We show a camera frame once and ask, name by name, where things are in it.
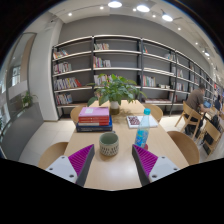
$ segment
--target chair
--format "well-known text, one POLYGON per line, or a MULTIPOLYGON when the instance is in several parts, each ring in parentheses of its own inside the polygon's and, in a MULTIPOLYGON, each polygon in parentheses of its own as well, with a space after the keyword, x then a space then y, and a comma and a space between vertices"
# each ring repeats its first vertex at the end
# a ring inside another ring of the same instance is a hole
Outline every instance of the chair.
POLYGON ((68 142, 58 142, 49 148, 40 157, 38 167, 45 170, 49 167, 59 156, 64 155, 68 142))
POLYGON ((145 108, 148 108, 151 110, 151 115, 158 121, 160 122, 162 116, 163 116, 163 111, 156 105, 149 104, 149 103, 144 103, 143 106, 145 108))
POLYGON ((178 131, 168 131, 167 133, 178 146, 189 165, 199 163, 198 147, 191 138, 178 131))
POLYGON ((210 153, 208 154, 208 157, 209 157, 213 153, 219 139, 221 138, 221 133, 207 120, 203 131, 198 136, 196 144, 198 143, 199 139, 202 140, 204 138, 204 135, 206 133, 208 133, 213 138, 213 142, 212 142, 211 145, 208 144, 208 142, 206 140, 204 141, 204 143, 206 143, 206 145, 210 149, 210 153))
POLYGON ((74 124, 77 124, 79 121, 79 113, 81 112, 82 108, 85 106, 78 106, 72 109, 70 113, 70 117, 73 120, 74 124))
POLYGON ((193 137, 192 139, 194 139, 195 135, 196 135, 196 132, 198 130, 198 126, 200 124, 200 121, 201 121, 201 115, 199 113, 197 113, 195 110, 191 109, 185 101, 183 101, 183 112, 179 118, 179 120, 177 121, 177 123, 175 124, 175 127, 177 126, 177 124, 180 122, 181 118, 184 118, 184 121, 185 121, 185 124, 183 126, 183 128, 181 129, 180 132, 182 132, 184 130, 184 128, 187 126, 187 125, 195 125, 196 128, 195 128, 195 131, 194 131, 194 134, 193 134, 193 137), (198 121, 191 121, 191 118, 195 118, 197 119, 198 121))

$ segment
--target water bottle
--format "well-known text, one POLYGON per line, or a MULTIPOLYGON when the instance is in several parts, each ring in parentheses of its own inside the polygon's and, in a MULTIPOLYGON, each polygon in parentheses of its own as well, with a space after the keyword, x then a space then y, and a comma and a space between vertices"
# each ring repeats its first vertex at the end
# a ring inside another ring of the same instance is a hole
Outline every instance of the water bottle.
POLYGON ((135 145, 144 148, 148 135, 149 135, 149 115, 151 110, 148 108, 144 109, 144 116, 141 120, 141 123, 138 126, 136 138, 135 138, 135 145))

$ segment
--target wooden table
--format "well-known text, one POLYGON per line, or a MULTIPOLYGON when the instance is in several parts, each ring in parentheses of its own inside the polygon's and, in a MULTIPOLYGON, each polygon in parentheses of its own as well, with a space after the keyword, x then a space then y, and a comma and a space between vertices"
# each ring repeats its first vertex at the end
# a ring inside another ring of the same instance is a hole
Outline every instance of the wooden table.
MULTIPOLYGON (((91 107, 97 106, 98 102, 91 105, 91 107)), ((109 102, 102 106, 109 107, 109 102)), ((113 130, 119 136, 119 152, 113 157, 104 156, 99 151, 99 137, 102 132, 77 133, 76 130, 74 131, 65 150, 65 156, 70 156, 88 145, 95 145, 95 155, 90 165, 85 188, 124 190, 141 187, 132 156, 132 144, 134 144, 137 129, 129 129, 126 116, 143 115, 144 109, 139 101, 128 104, 123 100, 120 113, 112 116, 113 130)), ((167 156, 180 169, 189 166, 179 148, 161 125, 150 129, 147 144, 150 152, 156 156, 167 156)))

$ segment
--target plant pot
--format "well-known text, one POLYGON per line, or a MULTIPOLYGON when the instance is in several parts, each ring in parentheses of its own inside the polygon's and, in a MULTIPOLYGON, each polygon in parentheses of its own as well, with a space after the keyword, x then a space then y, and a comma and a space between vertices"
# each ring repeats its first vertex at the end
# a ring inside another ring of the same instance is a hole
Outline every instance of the plant pot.
POLYGON ((110 114, 117 115, 120 112, 120 107, 117 101, 110 102, 110 114))

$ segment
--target shelf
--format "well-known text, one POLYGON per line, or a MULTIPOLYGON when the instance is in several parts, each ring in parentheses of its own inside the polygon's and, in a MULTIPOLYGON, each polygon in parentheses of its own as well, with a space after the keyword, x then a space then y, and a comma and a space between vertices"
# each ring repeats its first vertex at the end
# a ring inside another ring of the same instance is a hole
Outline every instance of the shelf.
POLYGON ((155 89, 155 90, 165 90, 165 91, 170 91, 170 92, 174 92, 173 89, 165 89, 165 88, 158 88, 158 87, 148 87, 148 86, 143 86, 143 89, 155 89))
POLYGON ((213 94, 210 90, 207 90, 207 89, 206 89, 206 91, 208 91, 208 92, 210 92, 211 94, 213 94))
POLYGON ((182 65, 182 64, 177 63, 177 65, 178 65, 179 67, 181 67, 181 68, 184 68, 184 69, 186 69, 186 70, 191 71, 191 72, 194 73, 194 71, 193 71, 192 69, 190 69, 190 68, 188 68, 188 67, 186 67, 186 66, 184 66, 184 65, 182 65))
POLYGON ((90 41, 90 40, 92 40, 91 36, 77 38, 77 39, 73 39, 73 40, 69 40, 69 41, 63 42, 61 44, 57 44, 57 45, 53 46, 53 48, 57 48, 57 47, 61 48, 63 46, 69 46, 69 45, 71 45, 73 43, 81 43, 81 42, 90 41))
POLYGON ((85 52, 80 52, 80 53, 75 53, 75 54, 69 54, 67 56, 64 56, 62 58, 58 58, 58 59, 54 59, 52 60, 54 61, 60 61, 63 59, 71 59, 71 58, 75 58, 75 57, 84 57, 84 56, 90 56, 91 55, 91 51, 85 51, 85 52))
POLYGON ((175 49, 173 49, 173 48, 171 48, 171 47, 168 47, 168 46, 166 46, 166 45, 164 45, 164 44, 161 44, 161 43, 159 43, 159 42, 156 42, 156 41, 153 41, 153 40, 148 40, 148 39, 144 39, 143 38, 143 43, 148 43, 148 44, 154 44, 154 45, 156 45, 156 46, 158 46, 158 47, 162 47, 162 48, 166 48, 166 49, 168 49, 168 50, 172 50, 172 51, 175 51, 175 49))
POLYGON ((194 72, 195 75, 199 76, 200 78, 202 77, 200 74, 198 74, 197 72, 194 72))
POLYGON ((161 105, 161 106, 166 106, 166 105, 171 106, 172 105, 172 103, 145 103, 145 102, 143 102, 143 103, 144 104, 161 105))
POLYGON ((126 50, 95 50, 95 54, 131 54, 131 55, 140 55, 140 51, 126 51, 126 50))
POLYGON ((188 79, 184 79, 184 78, 181 78, 181 77, 177 77, 178 79, 181 79, 181 80, 184 80, 184 81, 186 81, 186 82, 190 82, 190 83, 192 83, 192 84, 194 84, 194 82, 192 82, 192 81, 190 81, 190 80, 188 80, 188 79))
POLYGON ((100 71, 100 70, 127 70, 127 71, 141 71, 140 68, 122 68, 122 67, 103 67, 103 68, 94 68, 93 70, 95 71, 100 71))
POLYGON ((98 88, 98 89, 100 89, 100 88, 103 88, 102 86, 95 86, 95 88, 98 88))
POLYGON ((94 38, 97 40, 105 40, 105 39, 122 39, 122 40, 141 40, 140 37, 132 37, 125 35, 96 35, 94 38))
POLYGON ((81 87, 76 87, 76 88, 71 88, 71 89, 56 90, 54 92, 55 93, 58 93, 58 92, 68 92, 68 91, 83 90, 83 89, 92 89, 92 87, 91 86, 81 86, 81 87))
POLYGON ((173 103, 173 105, 178 106, 178 105, 183 105, 182 102, 177 102, 177 103, 173 103))
POLYGON ((61 104, 57 105, 57 108, 65 108, 65 107, 79 107, 79 106, 86 106, 87 102, 73 102, 72 104, 61 104))
POLYGON ((154 54, 143 53, 143 55, 145 57, 154 58, 154 59, 161 60, 161 61, 165 61, 165 62, 169 62, 169 63, 170 62, 176 63, 175 61, 172 61, 170 59, 167 59, 167 58, 164 58, 164 57, 160 57, 160 56, 157 56, 157 55, 154 55, 154 54))
POLYGON ((166 71, 163 71, 163 70, 152 69, 152 68, 144 68, 144 72, 151 72, 151 73, 157 73, 157 74, 161 74, 161 75, 167 75, 167 76, 171 76, 171 77, 176 77, 171 72, 166 72, 166 71))
POLYGON ((53 75, 52 77, 61 76, 61 75, 68 75, 68 74, 78 73, 78 72, 88 72, 88 71, 91 71, 91 68, 73 70, 73 71, 70 71, 70 72, 64 72, 64 73, 60 73, 60 74, 57 74, 57 75, 53 75))
POLYGON ((176 90, 176 92, 190 94, 189 92, 184 92, 184 91, 181 91, 181 90, 176 90))

